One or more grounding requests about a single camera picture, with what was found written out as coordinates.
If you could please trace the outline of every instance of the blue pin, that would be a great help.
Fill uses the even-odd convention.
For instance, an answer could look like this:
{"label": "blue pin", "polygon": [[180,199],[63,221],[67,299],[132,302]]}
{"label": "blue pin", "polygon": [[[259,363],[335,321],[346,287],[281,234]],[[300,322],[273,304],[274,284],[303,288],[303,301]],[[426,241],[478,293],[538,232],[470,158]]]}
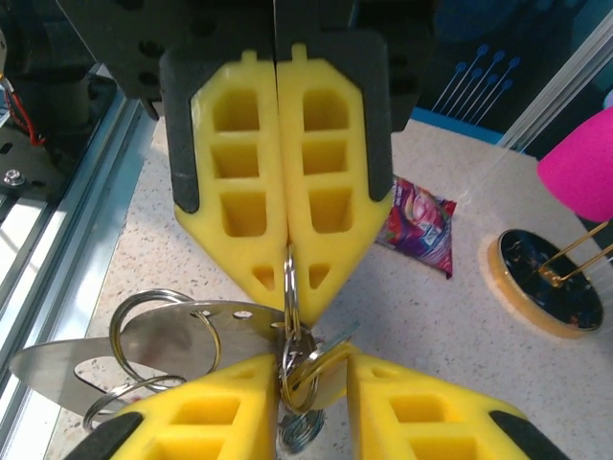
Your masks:
{"label": "blue pin", "polygon": [[456,92],[460,89],[460,87],[462,87],[462,83],[464,83],[464,80],[466,79],[466,76],[468,75],[468,73],[472,70],[472,68],[475,66],[475,64],[477,63],[477,61],[482,58],[483,56],[486,55],[486,53],[489,51],[489,46],[488,45],[481,45],[479,48],[477,48],[477,53],[475,56],[475,59],[470,63],[470,65],[468,66],[468,69],[466,70],[466,73],[462,75],[462,78],[460,79],[460,81],[458,82],[458,84],[456,84],[456,87],[453,88],[453,91],[451,91],[451,94],[449,95],[449,97],[447,98],[447,100],[445,101],[445,103],[443,104],[443,107],[441,107],[441,113],[444,112],[444,108],[447,107],[447,104],[449,104],[451,102],[451,100],[453,99],[453,96],[456,94]]}
{"label": "blue pin", "polygon": [[470,107],[468,108],[468,110],[464,113],[464,115],[462,116],[462,118],[460,119],[461,121],[464,121],[465,118],[468,116],[468,114],[470,113],[470,111],[473,109],[473,107],[475,106],[475,104],[477,104],[479,102],[479,100],[483,97],[484,93],[486,91],[488,91],[488,88],[490,86],[492,86],[493,84],[495,84],[498,81],[498,74],[491,74],[486,78],[486,75],[483,75],[483,77],[481,78],[481,80],[475,85],[475,87],[473,88],[473,90],[470,92],[470,94],[468,95],[468,97],[465,99],[464,103],[462,104],[462,106],[460,107],[460,110],[458,110],[458,117],[460,116],[460,114],[462,113],[462,109],[465,107],[465,105],[468,103],[468,101],[470,101],[470,98],[472,98],[472,95],[474,94],[474,92],[477,90],[477,88],[481,85],[481,83],[484,81],[485,79],[485,86],[481,89],[481,91],[479,91],[479,94],[477,95],[477,97],[475,98],[475,100],[472,102],[472,104],[470,105]]}
{"label": "blue pin", "polygon": [[519,62],[521,62],[521,57],[514,57],[509,61],[509,68],[514,69],[519,65]]}
{"label": "blue pin", "polygon": [[447,86],[444,88],[443,92],[441,93],[441,95],[439,96],[439,98],[437,99],[437,101],[435,102],[434,105],[432,105],[432,111],[436,111],[437,109],[437,105],[439,105],[439,103],[441,102],[441,100],[443,99],[445,93],[447,92],[447,90],[451,87],[451,85],[453,84],[453,82],[455,81],[455,79],[458,78],[458,76],[464,72],[464,70],[466,70],[466,68],[468,67],[468,64],[466,64],[465,62],[458,62],[458,64],[456,64],[456,73],[453,74],[453,77],[451,77],[451,80],[449,81],[449,83],[447,84]]}
{"label": "blue pin", "polygon": [[477,56],[485,56],[489,51],[489,46],[488,45],[481,45],[479,48],[477,48]]}
{"label": "blue pin", "polygon": [[497,52],[494,54],[494,57],[492,58],[492,60],[493,60],[494,62],[500,62],[502,59],[504,59],[504,58],[505,58],[505,54],[506,54],[506,53],[505,53],[504,51],[502,51],[502,50],[501,50],[501,51],[497,51]]}
{"label": "blue pin", "polygon": [[[470,107],[468,108],[468,110],[466,111],[466,113],[464,114],[464,116],[462,117],[462,121],[468,117],[468,115],[470,114],[470,112],[472,111],[472,109],[474,108],[474,106],[481,100],[481,98],[483,98],[483,96],[486,94],[486,91],[488,91],[488,88],[491,87],[493,84],[495,84],[498,80],[500,79],[500,76],[498,74],[491,74],[488,79],[486,80],[486,85],[483,87],[483,89],[479,92],[479,95],[475,98],[475,100],[472,102],[472,104],[470,105]],[[491,93],[489,93],[481,102],[481,104],[477,107],[477,109],[475,110],[475,112],[472,114],[472,116],[468,119],[469,123],[472,123],[472,121],[474,120],[474,118],[477,116],[477,113],[479,113],[479,111],[483,108],[484,104],[486,103],[486,101],[489,99],[489,96],[491,96]]]}
{"label": "blue pin", "polygon": [[502,93],[504,93],[505,91],[507,91],[509,88],[511,88],[513,86],[513,80],[509,79],[509,80],[505,80],[502,83],[502,87],[500,88],[500,92],[498,93],[498,95],[493,99],[493,101],[488,105],[488,108],[486,108],[486,110],[484,110],[483,114],[481,115],[481,117],[479,118],[479,120],[477,120],[477,123],[475,123],[475,125],[479,125],[479,123],[481,123],[481,120],[483,120],[483,117],[485,117],[488,112],[491,110],[491,108],[493,107],[494,104],[496,104],[496,101],[498,101],[500,99],[500,96],[502,96]]}
{"label": "blue pin", "polygon": [[449,111],[447,112],[447,116],[452,116],[451,114],[453,113],[453,109],[456,108],[456,105],[459,102],[462,102],[462,105],[460,106],[460,110],[458,110],[458,115],[460,114],[460,112],[462,111],[462,109],[464,108],[464,106],[466,105],[466,103],[468,102],[468,99],[470,99],[470,96],[473,95],[473,93],[475,92],[475,90],[477,89],[477,86],[479,86],[479,83],[475,84],[474,87],[472,88],[472,91],[470,92],[470,94],[468,95],[467,98],[464,97],[464,94],[466,93],[466,91],[468,90],[468,88],[472,85],[472,83],[476,80],[479,79],[479,77],[481,77],[483,75],[483,69],[481,67],[477,67],[475,70],[473,70],[472,72],[470,72],[470,80],[468,81],[468,83],[466,84],[466,86],[464,87],[464,89],[462,90],[462,92],[460,93],[460,96],[458,96],[458,99],[456,99],[456,102],[453,103],[453,105],[451,105],[451,108],[449,109]]}

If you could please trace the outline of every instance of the metal frame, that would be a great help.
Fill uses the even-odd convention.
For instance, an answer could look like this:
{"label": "metal frame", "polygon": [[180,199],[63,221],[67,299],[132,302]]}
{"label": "metal frame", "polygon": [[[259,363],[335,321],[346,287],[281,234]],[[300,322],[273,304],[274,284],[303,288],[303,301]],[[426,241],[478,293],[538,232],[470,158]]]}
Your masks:
{"label": "metal frame", "polygon": [[611,59],[613,11],[559,69],[497,145],[505,149],[525,149]]}
{"label": "metal frame", "polygon": [[19,200],[0,226],[0,236],[21,238],[13,248],[0,240],[3,459],[44,456],[60,408],[11,376],[9,359],[24,346],[85,336],[154,126],[118,92],[58,206]]}

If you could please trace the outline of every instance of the yellow foam pad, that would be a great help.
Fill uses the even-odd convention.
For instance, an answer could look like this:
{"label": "yellow foam pad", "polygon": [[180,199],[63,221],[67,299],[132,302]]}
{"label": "yellow foam pad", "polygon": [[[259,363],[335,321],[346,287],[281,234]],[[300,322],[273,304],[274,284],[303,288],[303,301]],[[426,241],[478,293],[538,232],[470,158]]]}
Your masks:
{"label": "yellow foam pad", "polygon": [[275,66],[246,52],[193,96],[200,208],[179,223],[257,303],[283,309],[287,243]]}
{"label": "yellow foam pad", "polygon": [[369,196],[360,90],[300,45],[277,64],[277,85],[289,237],[301,319],[311,326],[375,241],[392,201]]}
{"label": "yellow foam pad", "polygon": [[178,221],[255,302],[278,310],[293,242],[301,320],[313,326],[392,204],[369,196],[361,92],[304,46],[276,74],[245,52],[193,96],[192,117],[200,209],[177,208]]}
{"label": "yellow foam pad", "polygon": [[353,458],[528,460],[489,417],[514,407],[367,355],[349,358]]}
{"label": "yellow foam pad", "polygon": [[131,404],[144,420],[113,460],[275,458],[277,368],[255,356]]}

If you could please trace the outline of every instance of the screw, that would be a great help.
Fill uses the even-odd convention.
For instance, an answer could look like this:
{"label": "screw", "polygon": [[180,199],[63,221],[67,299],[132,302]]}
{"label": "screw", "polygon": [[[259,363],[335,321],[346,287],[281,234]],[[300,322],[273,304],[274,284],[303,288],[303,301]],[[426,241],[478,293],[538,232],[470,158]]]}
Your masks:
{"label": "screw", "polygon": [[20,170],[8,170],[4,174],[4,183],[11,187],[17,187],[23,184],[26,178],[23,176]]}

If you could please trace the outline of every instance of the rectangular cutout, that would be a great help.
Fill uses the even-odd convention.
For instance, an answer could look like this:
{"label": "rectangular cutout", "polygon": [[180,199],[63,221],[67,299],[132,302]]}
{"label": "rectangular cutout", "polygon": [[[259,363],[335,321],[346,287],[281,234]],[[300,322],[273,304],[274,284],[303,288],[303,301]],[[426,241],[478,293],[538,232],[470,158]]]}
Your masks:
{"label": "rectangular cutout", "polygon": [[222,194],[223,229],[230,237],[260,237],[266,232],[264,192]]}
{"label": "rectangular cutout", "polygon": [[402,424],[460,421],[453,408],[436,395],[396,396],[390,404]]}
{"label": "rectangular cutout", "polygon": [[342,233],[353,226],[351,189],[315,190],[308,194],[310,219],[317,233]]}
{"label": "rectangular cutout", "polygon": [[411,448],[418,460],[491,460],[491,455],[479,448],[471,437],[417,438],[411,440]]}
{"label": "rectangular cutout", "polygon": [[147,460],[216,460],[223,447],[222,439],[159,437]]}
{"label": "rectangular cutout", "polygon": [[238,398],[202,398],[185,402],[172,420],[174,425],[231,425],[237,416]]}
{"label": "rectangular cutout", "polygon": [[260,129],[258,95],[252,89],[229,89],[213,107],[216,131],[256,131]]}
{"label": "rectangular cutout", "polygon": [[349,127],[347,102],[333,89],[311,89],[303,96],[305,131]]}
{"label": "rectangular cutout", "polygon": [[306,175],[346,171],[346,149],[345,141],[304,141],[303,171]]}
{"label": "rectangular cutout", "polygon": [[253,144],[220,144],[211,146],[214,175],[221,179],[258,177],[258,148]]}

